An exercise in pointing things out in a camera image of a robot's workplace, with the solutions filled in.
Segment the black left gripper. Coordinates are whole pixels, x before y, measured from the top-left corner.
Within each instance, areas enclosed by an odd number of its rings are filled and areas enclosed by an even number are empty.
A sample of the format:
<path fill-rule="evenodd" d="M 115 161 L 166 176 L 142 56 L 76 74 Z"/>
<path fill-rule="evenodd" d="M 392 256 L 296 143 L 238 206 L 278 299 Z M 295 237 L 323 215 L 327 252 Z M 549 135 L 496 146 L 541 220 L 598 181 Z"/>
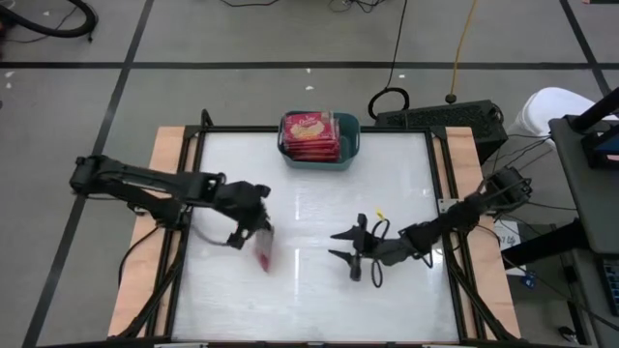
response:
<path fill-rule="evenodd" d="M 212 209 L 237 222 L 236 230 L 226 241 L 229 247 L 242 249 L 252 236 L 262 238 L 267 230 L 274 229 L 263 202 L 270 192 L 267 186 L 246 181 L 218 186 Z"/>

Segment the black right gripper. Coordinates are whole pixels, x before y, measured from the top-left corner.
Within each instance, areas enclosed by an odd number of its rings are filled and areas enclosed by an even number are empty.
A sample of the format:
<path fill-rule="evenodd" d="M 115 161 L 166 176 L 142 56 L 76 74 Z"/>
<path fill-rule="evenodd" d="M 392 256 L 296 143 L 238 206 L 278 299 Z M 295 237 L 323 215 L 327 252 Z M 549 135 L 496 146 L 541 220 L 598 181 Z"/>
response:
<path fill-rule="evenodd" d="M 380 263 L 393 266 L 413 254 L 402 238 L 387 239 L 391 222 L 387 218 L 376 222 L 368 232 L 368 219 L 365 214 L 358 214 L 357 225 L 345 232 L 334 234 L 331 239 L 352 241 L 353 253 L 329 249 L 329 252 L 342 259 L 350 268 L 349 276 L 353 281 L 362 278 L 361 261 L 371 260 L 370 277 L 372 281 L 382 281 Z"/>

